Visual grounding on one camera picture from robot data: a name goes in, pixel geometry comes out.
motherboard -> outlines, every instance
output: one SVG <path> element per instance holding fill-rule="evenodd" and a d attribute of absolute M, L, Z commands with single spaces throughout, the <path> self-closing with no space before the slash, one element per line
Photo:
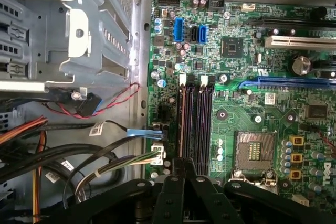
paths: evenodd
<path fill-rule="evenodd" d="M 336 215 L 336 8 L 153 0 L 147 179 L 190 157 Z"/>

sata port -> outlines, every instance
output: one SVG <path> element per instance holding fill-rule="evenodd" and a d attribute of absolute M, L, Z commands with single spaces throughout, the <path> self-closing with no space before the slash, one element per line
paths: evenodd
<path fill-rule="evenodd" d="M 190 35 L 190 42 L 191 43 L 197 43 L 197 33 L 198 33 L 198 28 L 197 26 L 193 26 L 191 28 L 191 35 Z"/>

integrated circuit chip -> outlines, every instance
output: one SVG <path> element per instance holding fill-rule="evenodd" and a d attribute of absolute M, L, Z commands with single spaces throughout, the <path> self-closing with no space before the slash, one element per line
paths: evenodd
<path fill-rule="evenodd" d="M 326 119 L 328 115 L 327 105 L 308 105 L 306 106 L 306 118 Z"/>
<path fill-rule="evenodd" d="M 223 38 L 220 55 L 223 58 L 241 58 L 243 56 L 243 39 Z"/>
<path fill-rule="evenodd" d="M 242 170 L 272 167 L 276 135 L 272 132 L 237 132 L 235 166 Z"/>

black ram slot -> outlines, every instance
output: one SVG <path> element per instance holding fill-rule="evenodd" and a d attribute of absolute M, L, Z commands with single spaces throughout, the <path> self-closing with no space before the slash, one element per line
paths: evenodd
<path fill-rule="evenodd" d="M 200 175 L 208 175 L 213 86 L 207 86 L 197 97 L 195 167 Z"/>
<path fill-rule="evenodd" d="M 193 85 L 183 87 L 180 100 L 180 116 L 179 118 L 179 134 L 178 143 L 180 146 L 180 157 L 193 158 L 193 104 L 194 104 L 194 91 Z"/>

blue sata port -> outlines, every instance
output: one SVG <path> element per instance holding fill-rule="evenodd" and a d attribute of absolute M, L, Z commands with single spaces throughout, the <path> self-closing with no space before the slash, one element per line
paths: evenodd
<path fill-rule="evenodd" d="M 182 42 L 183 41 L 183 19 L 177 18 L 174 25 L 174 41 Z"/>
<path fill-rule="evenodd" d="M 198 43 L 206 43 L 206 26 L 200 25 L 198 28 Z"/>

